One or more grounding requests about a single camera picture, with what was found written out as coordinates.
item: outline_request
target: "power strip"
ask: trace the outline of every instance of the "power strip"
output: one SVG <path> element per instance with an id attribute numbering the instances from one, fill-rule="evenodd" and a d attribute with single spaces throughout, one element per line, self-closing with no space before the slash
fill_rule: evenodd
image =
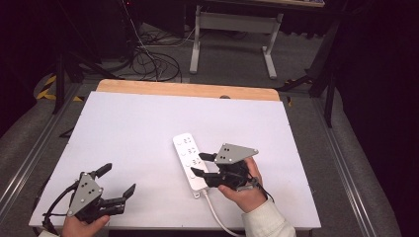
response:
<path id="1" fill-rule="evenodd" d="M 173 137 L 173 144 L 175 145 L 189 185 L 191 186 L 192 193 L 195 198 L 199 198 L 201 191 L 207 190 L 209 187 L 203 178 L 195 176 L 191 167 L 203 170 L 206 173 L 208 169 L 205 162 L 200 158 L 200 151 L 195 143 L 194 137 L 190 133 L 183 133 Z"/>

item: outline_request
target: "white power cord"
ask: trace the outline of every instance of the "white power cord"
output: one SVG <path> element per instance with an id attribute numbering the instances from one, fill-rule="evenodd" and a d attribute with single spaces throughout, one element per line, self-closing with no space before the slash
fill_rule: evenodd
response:
<path id="1" fill-rule="evenodd" d="M 227 232 L 228 234 L 230 234 L 230 235 L 232 235 L 232 236 L 236 236 L 236 237 L 239 237 L 239 236 L 244 236 L 244 237 L 245 237 L 245 235 L 239 235 L 239 234 L 236 234 L 236 233 L 232 232 L 231 230 L 227 229 L 227 227 L 225 227 L 225 226 L 221 223 L 221 221 L 219 221 L 218 216 L 216 216 L 216 213 L 215 213 L 215 211 L 213 210 L 212 203 L 210 202 L 210 197 L 209 197 L 209 194 L 207 193 L 207 191 L 206 191 L 206 190 L 203 190 L 203 194 L 204 194 L 204 196 L 206 197 L 207 202 L 209 203 L 209 208 L 210 208 L 210 211 L 212 212 L 213 218 L 215 218 L 215 220 L 216 220 L 216 222 L 218 222 L 219 226 L 221 226 L 221 228 L 222 228 L 223 230 L 225 230 L 225 232 Z"/>

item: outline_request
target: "person's left hand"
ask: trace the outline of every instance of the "person's left hand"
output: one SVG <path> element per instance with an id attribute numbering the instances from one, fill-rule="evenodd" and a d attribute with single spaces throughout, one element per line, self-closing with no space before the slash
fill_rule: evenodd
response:
<path id="1" fill-rule="evenodd" d="M 62 228 L 62 237 L 93 237 L 99 230 L 101 230 L 110 220 L 109 215 L 104 215 L 101 218 L 88 224 L 80 221 L 75 216 L 66 217 L 64 226 Z"/>

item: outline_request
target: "gray floor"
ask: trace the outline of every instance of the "gray floor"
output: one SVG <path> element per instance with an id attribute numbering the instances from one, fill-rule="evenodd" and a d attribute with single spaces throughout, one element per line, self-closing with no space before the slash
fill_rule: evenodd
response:
<path id="1" fill-rule="evenodd" d="M 321 44 L 321 39 L 279 34 L 272 52 L 279 78 L 270 80 L 261 54 L 261 46 L 267 41 L 268 37 L 264 35 L 249 34 L 244 39 L 232 39 L 223 34 L 206 34 L 202 38 L 196 75 L 189 73 L 190 41 L 177 47 L 150 47 L 149 50 L 176 58 L 184 83 L 270 88 L 304 75 L 304 69 L 309 67 Z M 97 87 L 97 78 L 100 77 L 90 75 L 83 84 L 71 87 L 77 89 L 77 96 L 88 97 L 89 92 Z M 44 81 L 40 81 L 35 95 Z M 285 103 L 286 111 L 322 224 L 320 229 L 312 231 L 312 236 L 400 236 L 391 207 L 342 111 L 339 94 L 335 97 L 333 128 L 330 129 L 325 127 L 320 115 L 323 99 L 309 98 L 308 87 L 302 85 L 281 93 L 281 98 L 283 101 L 287 96 L 292 99 L 290 105 Z M 28 171 L 30 176 L 21 180 L 22 188 L 15 192 L 18 194 L 16 200 L 8 202 L 7 214 L 0 220 L 0 236 L 34 235 L 28 226 L 34 199 L 66 145 L 67 139 L 58 136 L 77 123 L 84 102 L 69 103 L 59 119 L 51 115 L 53 105 L 52 100 L 38 100 L 37 105 L 0 139 L 2 193 L 11 182 L 20 178 L 15 174 L 22 164 L 28 162 L 27 158 L 36 157 L 37 164 Z M 42 134 L 51 119 L 56 121 L 54 129 L 50 135 Z M 40 137 L 45 137 L 45 140 L 40 141 Z M 104 231 L 98 236 L 107 235 L 108 232 Z"/>

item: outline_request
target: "table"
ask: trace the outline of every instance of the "table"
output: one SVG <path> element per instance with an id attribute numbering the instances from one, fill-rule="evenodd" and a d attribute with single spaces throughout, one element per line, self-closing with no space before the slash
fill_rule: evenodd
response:
<path id="1" fill-rule="evenodd" d="M 225 95 L 231 99 L 218 99 Z M 105 189 L 103 198 L 119 197 L 132 183 L 136 190 L 109 228 L 220 230 L 204 197 L 193 197 L 176 155 L 172 138 L 184 132 L 202 152 L 217 152 L 223 142 L 257 148 L 264 187 L 281 213 L 297 230 L 320 227 L 275 90 L 120 80 L 103 80 L 89 96 L 30 225 L 41 226 L 42 214 L 80 172 L 113 163 L 97 181 Z M 216 189 L 209 197 L 226 227 L 243 228 L 235 203 Z M 54 212 L 66 212 L 68 204 L 66 197 Z M 59 228 L 63 217 L 51 221 Z"/>
<path id="2" fill-rule="evenodd" d="M 286 6 L 298 6 L 308 8 L 321 8 L 324 3 L 316 2 L 305 2 L 298 0 L 254 0 L 254 1 L 243 1 L 253 2 L 253 4 L 276 4 Z M 195 19 L 195 39 L 194 47 L 192 51 L 192 59 L 190 72 L 196 74 L 198 72 L 198 62 L 200 57 L 200 31 L 201 29 L 213 29 L 213 30 L 226 30 L 226 31 L 239 31 L 259 34 L 270 34 L 268 46 L 262 47 L 265 63 L 268 69 L 269 77 L 271 79 L 277 78 L 277 72 L 275 70 L 274 63 L 272 61 L 272 48 L 277 38 L 278 31 L 280 29 L 281 21 L 283 18 L 282 13 L 279 13 L 277 18 L 263 18 L 263 17 L 249 17 L 249 16 L 237 16 L 229 14 L 218 14 L 218 13 L 207 13 L 201 12 L 202 6 L 197 6 L 196 19 Z"/>

